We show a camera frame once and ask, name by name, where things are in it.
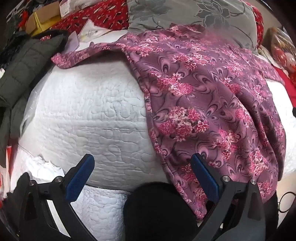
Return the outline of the white paper sheets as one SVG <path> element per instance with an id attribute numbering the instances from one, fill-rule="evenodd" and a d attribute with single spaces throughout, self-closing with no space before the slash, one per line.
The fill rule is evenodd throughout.
<path id="1" fill-rule="evenodd" d="M 80 43 L 87 43 L 109 32 L 111 32 L 110 29 L 96 26 L 92 20 L 88 20 L 80 33 L 77 34 L 76 31 L 74 31 L 69 35 L 64 52 L 72 52 L 80 46 Z"/>

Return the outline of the grey floral pillow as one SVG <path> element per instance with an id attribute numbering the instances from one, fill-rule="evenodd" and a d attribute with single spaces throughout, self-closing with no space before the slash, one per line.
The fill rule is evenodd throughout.
<path id="1" fill-rule="evenodd" d="M 130 32 L 201 25 L 257 50 L 257 28 L 251 6 L 244 1 L 127 1 Z"/>

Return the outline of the white quilted bedspread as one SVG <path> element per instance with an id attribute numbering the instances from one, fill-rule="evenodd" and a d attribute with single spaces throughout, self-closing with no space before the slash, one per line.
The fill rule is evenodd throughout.
<path id="1" fill-rule="evenodd" d="M 283 177 L 295 171 L 295 117 L 283 80 L 266 82 L 285 130 Z M 73 207 L 97 240 L 125 239 L 129 192 L 144 183 L 171 182 L 152 146 L 144 93 L 121 51 L 103 51 L 66 69 L 55 64 L 30 94 L 22 128 L 12 188 L 24 172 L 47 182 L 85 154 L 94 157 Z"/>

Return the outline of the cardboard box with yellow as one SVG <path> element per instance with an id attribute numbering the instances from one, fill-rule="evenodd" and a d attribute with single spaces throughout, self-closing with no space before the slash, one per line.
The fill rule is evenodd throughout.
<path id="1" fill-rule="evenodd" d="M 61 20 L 59 1 L 52 2 L 33 12 L 25 25 L 25 32 L 34 36 L 42 33 Z"/>

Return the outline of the purple pink floral garment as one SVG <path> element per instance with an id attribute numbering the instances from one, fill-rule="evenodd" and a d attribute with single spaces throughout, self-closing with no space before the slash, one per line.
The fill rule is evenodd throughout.
<path id="1" fill-rule="evenodd" d="M 152 146 L 197 218 L 206 195 L 190 164 L 196 153 L 233 181 L 256 180 L 263 201 L 273 196 L 286 137 L 266 82 L 281 77 L 269 63 L 200 25 L 129 33 L 52 61 L 66 69 L 103 51 L 125 54 L 144 93 Z"/>

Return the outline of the dark green padded jacket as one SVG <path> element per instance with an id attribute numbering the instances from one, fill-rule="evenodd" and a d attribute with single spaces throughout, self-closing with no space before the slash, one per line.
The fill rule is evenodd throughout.
<path id="1" fill-rule="evenodd" d="M 1 152 L 9 139 L 22 134 L 22 121 L 31 91 L 44 76 L 51 57 L 61 52 L 69 34 L 49 30 L 22 41 L 1 77 Z"/>

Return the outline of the red patterned blanket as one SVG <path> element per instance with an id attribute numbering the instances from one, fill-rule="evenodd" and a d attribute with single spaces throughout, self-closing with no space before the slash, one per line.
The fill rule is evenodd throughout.
<path id="1" fill-rule="evenodd" d="M 115 31 L 126 30 L 129 26 L 127 3 L 120 0 L 101 1 L 70 14 L 51 28 L 79 34 L 88 20 L 98 27 Z"/>

